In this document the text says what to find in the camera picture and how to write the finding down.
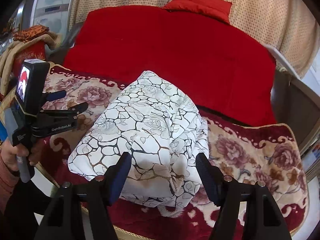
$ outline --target red cushion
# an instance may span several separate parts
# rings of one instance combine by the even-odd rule
[[[64,61],[66,68],[124,84],[154,71],[195,104],[252,126],[276,122],[270,103],[275,66],[261,44],[231,25],[151,6],[90,12]]]
[[[231,5],[231,2],[224,0],[172,0],[162,8],[170,11],[199,13],[230,24]]]
[[[46,60],[44,46],[45,46],[44,41],[38,41],[37,43],[31,45],[30,47],[16,54],[12,64],[12,72],[15,77],[19,76],[22,63],[26,59],[38,58],[41,60]]]

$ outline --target white patterned blanket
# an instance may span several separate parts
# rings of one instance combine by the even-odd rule
[[[201,184],[195,157],[209,156],[207,133],[207,122],[186,94],[144,71],[96,120],[68,167],[91,180],[129,152],[123,198],[148,207],[185,207]]]

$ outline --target hand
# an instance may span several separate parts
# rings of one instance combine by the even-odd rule
[[[44,145],[45,142],[43,140],[39,140],[32,147],[31,155],[29,156],[31,166],[34,166],[39,162]],[[13,147],[8,138],[1,145],[0,151],[0,156],[10,171],[19,170],[16,155],[21,157],[29,155],[29,151],[26,147],[22,144]]]

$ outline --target red floral cushion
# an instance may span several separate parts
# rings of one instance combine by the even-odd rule
[[[54,183],[73,184],[87,180],[68,170],[67,159],[82,136],[105,107],[125,85],[111,78],[76,73],[55,66],[44,91],[67,90],[67,96],[46,103],[46,109],[66,109],[88,102],[89,108],[79,115],[79,126],[73,131],[48,138],[39,169]],[[299,150],[286,124],[265,127],[241,127],[213,114],[200,111],[208,121],[209,160],[224,174],[240,182],[265,181],[273,194],[293,235],[308,214],[309,199]],[[206,240],[218,217],[219,208],[209,201],[203,187],[183,209],[157,206],[147,208],[119,199],[109,209],[116,232],[121,239]],[[234,239],[241,239],[245,203],[241,203]]]

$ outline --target camera screen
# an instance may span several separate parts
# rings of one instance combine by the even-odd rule
[[[29,72],[30,70],[28,68],[26,68],[25,66],[22,66],[21,73],[19,76],[17,93],[23,102],[26,95],[26,87],[28,84]]]

